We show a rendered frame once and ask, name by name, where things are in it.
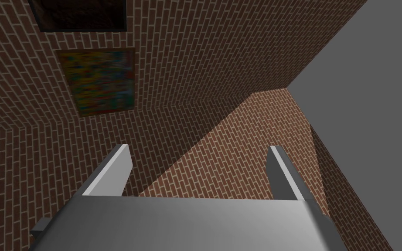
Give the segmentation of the dark framed wall picture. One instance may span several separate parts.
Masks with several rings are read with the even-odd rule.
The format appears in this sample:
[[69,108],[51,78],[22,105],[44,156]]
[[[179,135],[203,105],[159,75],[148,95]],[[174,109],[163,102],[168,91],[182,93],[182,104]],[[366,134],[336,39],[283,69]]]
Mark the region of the dark framed wall picture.
[[41,32],[127,31],[126,0],[28,0]]

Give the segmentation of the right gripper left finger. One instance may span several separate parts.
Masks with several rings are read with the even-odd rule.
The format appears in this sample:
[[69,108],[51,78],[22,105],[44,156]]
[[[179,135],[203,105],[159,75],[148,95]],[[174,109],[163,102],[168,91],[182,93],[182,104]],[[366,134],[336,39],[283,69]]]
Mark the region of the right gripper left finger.
[[76,192],[77,196],[121,196],[133,168],[129,145],[116,145]]

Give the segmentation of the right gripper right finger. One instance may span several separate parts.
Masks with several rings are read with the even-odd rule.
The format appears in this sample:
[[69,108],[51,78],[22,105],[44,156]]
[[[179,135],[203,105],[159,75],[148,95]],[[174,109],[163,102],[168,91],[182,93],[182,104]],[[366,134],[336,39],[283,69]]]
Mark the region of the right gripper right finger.
[[269,146],[266,173],[275,200],[313,201],[310,189],[281,146]]

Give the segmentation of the colourful framed wall picture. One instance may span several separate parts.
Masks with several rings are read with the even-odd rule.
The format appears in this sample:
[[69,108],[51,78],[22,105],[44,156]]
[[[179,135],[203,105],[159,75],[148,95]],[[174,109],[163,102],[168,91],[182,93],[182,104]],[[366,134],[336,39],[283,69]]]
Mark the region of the colourful framed wall picture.
[[135,49],[57,50],[79,117],[133,110]]

